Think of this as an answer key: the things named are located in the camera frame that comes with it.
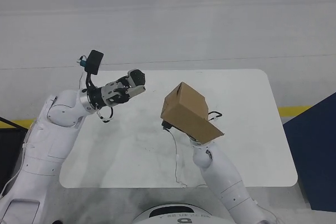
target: white table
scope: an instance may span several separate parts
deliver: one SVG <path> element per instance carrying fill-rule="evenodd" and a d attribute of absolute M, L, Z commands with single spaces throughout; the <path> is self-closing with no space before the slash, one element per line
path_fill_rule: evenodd
<path fill-rule="evenodd" d="M 164 97 L 181 81 L 206 97 L 223 137 L 216 139 L 246 186 L 292 186 L 297 174 L 267 75 L 257 69 L 143 71 L 147 91 L 114 108 L 114 120 L 88 116 L 63 164 L 66 188 L 176 188 L 174 141 L 161 127 Z M 96 86 L 126 71 L 100 72 Z M 109 109 L 102 113 L 109 115 Z M 178 180 L 204 184 L 186 135 L 172 129 L 178 146 Z"/>

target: blue panel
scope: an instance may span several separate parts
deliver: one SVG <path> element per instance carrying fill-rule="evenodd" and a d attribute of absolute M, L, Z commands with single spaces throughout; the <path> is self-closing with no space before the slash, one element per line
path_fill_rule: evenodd
<path fill-rule="evenodd" d="M 336 212 L 336 93 L 284 129 L 311 208 Z"/>

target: yellow floor line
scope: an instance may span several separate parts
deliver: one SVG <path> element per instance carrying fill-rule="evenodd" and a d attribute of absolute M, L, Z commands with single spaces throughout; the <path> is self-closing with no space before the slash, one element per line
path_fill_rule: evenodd
<path fill-rule="evenodd" d="M 281 117 L 287 116 L 298 116 L 305 110 L 309 109 L 311 106 L 282 106 L 278 108 L 279 114 Z M 26 119 L 26 120 L 13 120 L 12 122 L 29 128 L 30 125 L 34 122 L 35 119 Z M 12 128 L 10 125 L 0 122 L 0 128 Z"/>
<path fill-rule="evenodd" d="M 27 120 L 12 120 L 15 124 L 18 124 L 20 126 L 23 126 L 25 128 L 29 128 L 30 125 L 34 122 L 35 119 L 27 119 Z M 6 123 L 0 122 L 0 128 L 12 128 L 11 125 L 8 125 Z"/>
<path fill-rule="evenodd" d="M 282 106 L 278 108 L 280 117 L 298 116 L 312 106 Z"/>

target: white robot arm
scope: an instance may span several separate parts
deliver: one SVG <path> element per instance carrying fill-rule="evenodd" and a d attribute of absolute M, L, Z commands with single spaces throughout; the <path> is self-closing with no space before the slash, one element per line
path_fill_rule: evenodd
<path fill-rule="evenodd" d="M 49 184 L 59 175 L 85 117 L 104 106 L 113 111 L 113 106 L 145 91 L 145 76 L 138 69 L 103 87 L 94 86 L 91 74 L 97 74 L 102 57 L 102 53 L 93 50 L 86 60 L 79 61 L 87 72 L 86 88 L 63 91 L 45 102 L 25 137 L 15 183 L 4 197 L 0 194 L 0 223 L 41 223 Z"/>
<path fill-rule="evenodd" d="M 252 200 L 241 176 L 214 142 L 201 145 L 193 139 L 193 161 L 209 189 L 223 203 L 237 224 L 268 223 L 264 214 Z"/>

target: cardboard box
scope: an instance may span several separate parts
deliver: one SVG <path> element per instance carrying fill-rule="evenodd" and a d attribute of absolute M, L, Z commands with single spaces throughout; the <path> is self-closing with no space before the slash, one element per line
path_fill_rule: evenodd
<path fill-rule="evenodd" d="M 201 144 L 224 135 L 208 121 L 205 97 L 184 82 L 165 97 L 161 118 Z"/>

